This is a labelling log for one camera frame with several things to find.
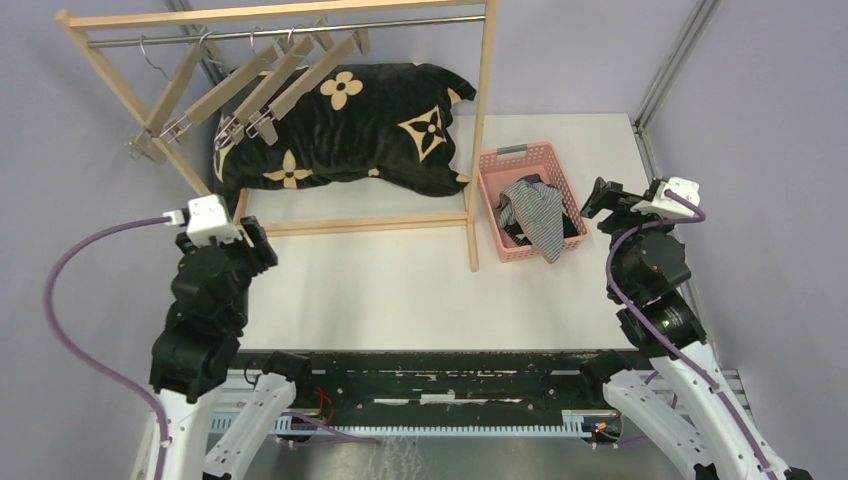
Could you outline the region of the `wooden hanger with grey underwear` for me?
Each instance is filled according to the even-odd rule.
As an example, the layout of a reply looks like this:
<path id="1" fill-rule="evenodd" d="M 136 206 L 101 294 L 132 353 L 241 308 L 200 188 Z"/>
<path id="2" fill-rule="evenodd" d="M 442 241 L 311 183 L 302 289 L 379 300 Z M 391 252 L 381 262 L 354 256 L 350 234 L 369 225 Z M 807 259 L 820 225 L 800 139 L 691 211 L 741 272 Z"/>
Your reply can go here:
<path id="1" fill-rule="evenodd" d="M 354 49 L 358 49 L 362 55 L 370 52 L 370 35 L 367 30 L 357 30 L 335 44 L 319 61 L 303 70 L 297 79 L 278 93 L 284 82 L 264 105 L 261 116 L 250 118 L 244 134 L 249 138 L 260 136 L 266 144 L 273 145 L 278 139 L 274 122 L 285 117 L 302 96 L 324 80 Z"/>

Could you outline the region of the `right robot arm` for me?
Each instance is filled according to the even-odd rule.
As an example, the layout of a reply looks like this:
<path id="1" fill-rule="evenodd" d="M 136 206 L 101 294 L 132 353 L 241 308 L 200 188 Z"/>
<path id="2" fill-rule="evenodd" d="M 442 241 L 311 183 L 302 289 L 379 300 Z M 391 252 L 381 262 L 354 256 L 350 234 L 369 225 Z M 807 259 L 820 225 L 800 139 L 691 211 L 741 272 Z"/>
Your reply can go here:
<path id="1" fill-rule="evenodd" d="M 698 183 L 654 179 L 642 194 L 597 178 L 580 210 L 602 211 L 598 228 L 611 239 L 605 260 L 607 296 L 628 341 L 672 392 L 659 397 L 615 352 L 584 363 L 578 394 L 591 407 L 606 404 L 630 420 L 686 479 L 808 479 L 759 432 L 723 375 L 707 333 L 680 286 L 692 272 L 676 226 L 697 224 Z"/>

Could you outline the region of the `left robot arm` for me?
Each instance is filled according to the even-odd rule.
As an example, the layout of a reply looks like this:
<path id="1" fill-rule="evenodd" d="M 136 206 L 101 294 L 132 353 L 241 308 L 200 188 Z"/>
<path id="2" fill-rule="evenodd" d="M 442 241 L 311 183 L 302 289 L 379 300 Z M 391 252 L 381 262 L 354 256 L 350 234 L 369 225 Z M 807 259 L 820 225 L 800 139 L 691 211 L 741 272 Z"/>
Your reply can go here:
<path id="1" fill-rule="evenodd" d="M 247 405 L 211 451 L 212 417 L 247 324 L 252 279 L 274 267 L 277 255 L 253 216 L 235 239 L 213 234 L 202 246 L 181 233 L 183 253 L 172 281 L 175 297 L 152 347 L 149 382 L 161 404 L 164 428 L 152 454 L 150 479 L 242 479 L 272 426 L 289 406 L 307 404 L 315 390 L 310 360 L 270 354 Z"/>

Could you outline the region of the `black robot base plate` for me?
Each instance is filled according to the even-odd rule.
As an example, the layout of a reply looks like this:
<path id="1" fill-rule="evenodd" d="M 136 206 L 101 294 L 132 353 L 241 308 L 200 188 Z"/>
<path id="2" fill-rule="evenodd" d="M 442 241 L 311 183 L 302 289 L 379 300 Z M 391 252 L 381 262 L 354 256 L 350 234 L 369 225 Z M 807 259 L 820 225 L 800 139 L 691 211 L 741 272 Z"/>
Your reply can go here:
<path id="1" fill-rule="evenodd" d="M 294 410 L 341 427 L 553 427 L 607 408 L 601 378 L 633 351 L 306 353 Z"/>

